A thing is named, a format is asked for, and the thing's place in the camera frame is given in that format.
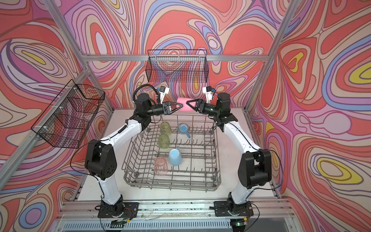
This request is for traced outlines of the blue floral ceramic mug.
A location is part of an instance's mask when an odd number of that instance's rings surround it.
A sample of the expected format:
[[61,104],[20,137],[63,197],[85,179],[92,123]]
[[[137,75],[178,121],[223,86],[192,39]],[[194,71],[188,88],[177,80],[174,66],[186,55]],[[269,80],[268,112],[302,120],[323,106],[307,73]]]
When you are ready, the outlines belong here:
[[191,136],[189,134],[189,126],[186,123],[179,124],[178,127],[177,127],[177,131],[178,131],[179,134],[186,135],[188,139],[191,138]]

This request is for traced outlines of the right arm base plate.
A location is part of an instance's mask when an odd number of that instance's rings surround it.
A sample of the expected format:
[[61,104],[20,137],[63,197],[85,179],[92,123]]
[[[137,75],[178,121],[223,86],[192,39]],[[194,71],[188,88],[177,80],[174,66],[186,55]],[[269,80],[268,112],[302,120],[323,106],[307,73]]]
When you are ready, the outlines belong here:
[[253,208],[250,202],[241,205],[236,205],[230,200],[214,201],[213,206],[209,207],[214,211],[216,217],[246,217],[250,218],[254,215]]

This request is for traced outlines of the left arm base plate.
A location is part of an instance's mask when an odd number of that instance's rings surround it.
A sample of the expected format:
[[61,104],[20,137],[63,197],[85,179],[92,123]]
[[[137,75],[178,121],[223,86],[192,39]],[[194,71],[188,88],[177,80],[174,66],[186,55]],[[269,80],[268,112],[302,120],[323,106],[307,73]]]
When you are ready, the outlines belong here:
[[139,208],[138,202],[118,202],[115,205],[109,205],[101,201],[98,218],[127,218],[137,217]]

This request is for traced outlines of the pink plastic cup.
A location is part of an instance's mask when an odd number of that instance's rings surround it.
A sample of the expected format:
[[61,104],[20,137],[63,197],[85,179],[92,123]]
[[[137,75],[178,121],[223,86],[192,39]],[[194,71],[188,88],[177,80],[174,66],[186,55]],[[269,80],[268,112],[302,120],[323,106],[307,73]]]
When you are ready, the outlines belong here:
[[194,111],[194,109],[193,109],[193,107],[195,107],[195,105],[196,105],[196,103],[195,102],[191,102],[190,104],[192,105],[192,106],[189,106],[188,104],[187,104],[187,101],[192,101],[193,99],[191,99],[191,98],[183,98],[183,97],[180,97],[180,98],[178,98],[177,99],[177,103],[178,104],[182,104],[182,108],[181,109],[179,109],[178,111],[179,112],[193,112]]

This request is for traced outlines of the light blue mug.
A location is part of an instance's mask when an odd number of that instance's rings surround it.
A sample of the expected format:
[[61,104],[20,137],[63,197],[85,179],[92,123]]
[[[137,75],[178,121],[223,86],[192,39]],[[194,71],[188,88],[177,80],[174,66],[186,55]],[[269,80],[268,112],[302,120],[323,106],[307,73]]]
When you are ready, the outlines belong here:
[[182,154],[179,146],[169,152],[169,162],[172,166],[179,166],[182,163]]

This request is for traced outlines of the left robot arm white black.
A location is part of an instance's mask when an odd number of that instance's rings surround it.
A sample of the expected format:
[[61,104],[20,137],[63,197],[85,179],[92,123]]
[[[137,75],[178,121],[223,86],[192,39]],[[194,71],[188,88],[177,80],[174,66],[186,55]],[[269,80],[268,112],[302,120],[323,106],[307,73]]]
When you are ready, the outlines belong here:
[[97,179],[102,192],[102,202],[116,211],[123,211],[123,198],[118,190],[115,172],[120,148],[132,137],[145,130],[151,123],[152,116],[171,115],[183,105],[171,101],[154,101],[147,93],[133,98],[133,115],[112,134],[88,143],[85,168]]

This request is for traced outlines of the clear pink glass cup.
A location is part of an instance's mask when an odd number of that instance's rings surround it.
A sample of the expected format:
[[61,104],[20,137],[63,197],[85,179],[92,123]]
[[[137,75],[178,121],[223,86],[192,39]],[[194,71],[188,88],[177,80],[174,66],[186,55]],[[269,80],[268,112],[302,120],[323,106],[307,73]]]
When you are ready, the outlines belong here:
[[168,173],[168,163],[164,157],[158,157],[154,164],[154,174],[156,176],[165,176]]

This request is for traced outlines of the green glass cup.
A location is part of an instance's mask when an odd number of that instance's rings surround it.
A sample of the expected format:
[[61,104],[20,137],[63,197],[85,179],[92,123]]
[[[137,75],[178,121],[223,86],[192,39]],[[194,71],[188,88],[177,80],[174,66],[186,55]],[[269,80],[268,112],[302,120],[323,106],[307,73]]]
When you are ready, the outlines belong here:
[[168,135],[162,134],[158,138],[158,147],[160,149],[168,149],[170,147],[170,139]]
[[172,128],[168,122],[163,122],[160,125],[160,134],[172,135]]

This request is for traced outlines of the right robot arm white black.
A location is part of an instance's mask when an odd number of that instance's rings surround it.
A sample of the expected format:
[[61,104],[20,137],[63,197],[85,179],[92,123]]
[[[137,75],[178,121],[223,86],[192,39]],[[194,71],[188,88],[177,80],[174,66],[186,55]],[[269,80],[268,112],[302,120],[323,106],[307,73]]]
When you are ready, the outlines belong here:
[[219,93],[215,105],[203,99],[189,100],[186,104],[195,112],[210,116],[215,125],[236,146],[241,155],[237,170],[239,183],[230,192],[229,200],[234,205],[246,204],[255,189],[271,181],[271,152],[260,148],[243,131],[236,116],[231,112],[229,94]]

